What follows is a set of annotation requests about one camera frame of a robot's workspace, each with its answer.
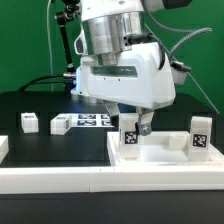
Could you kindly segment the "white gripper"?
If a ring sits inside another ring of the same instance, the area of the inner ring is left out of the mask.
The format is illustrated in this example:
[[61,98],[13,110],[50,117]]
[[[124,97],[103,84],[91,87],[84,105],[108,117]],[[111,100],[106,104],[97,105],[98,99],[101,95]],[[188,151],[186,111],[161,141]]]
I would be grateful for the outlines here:
[[[161,70],[160,62],[157,43],[137,44],[120,53],[115,66],[100,66],[94,57],[82,57],[81,76],[91,97],[137,106],[138,132],[147,136],[152,132],[153,110],[171,105],[176,96],[168,57]],[[109,103],[106,109],[111,124],[118,127],[118,105]]]

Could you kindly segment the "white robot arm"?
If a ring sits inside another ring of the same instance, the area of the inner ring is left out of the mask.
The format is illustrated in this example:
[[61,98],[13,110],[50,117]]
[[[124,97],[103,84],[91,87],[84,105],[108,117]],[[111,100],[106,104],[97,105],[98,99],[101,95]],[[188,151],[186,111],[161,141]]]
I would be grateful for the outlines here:
[[104,101],[112,116],[120,103],[134,106],[139,134],[150,134],[153,112],[173,103],[175,88],[172,64],[160,40],[143,31],[143,14],[191,1],[81,0],[74,43],[81,60],[72,93]]

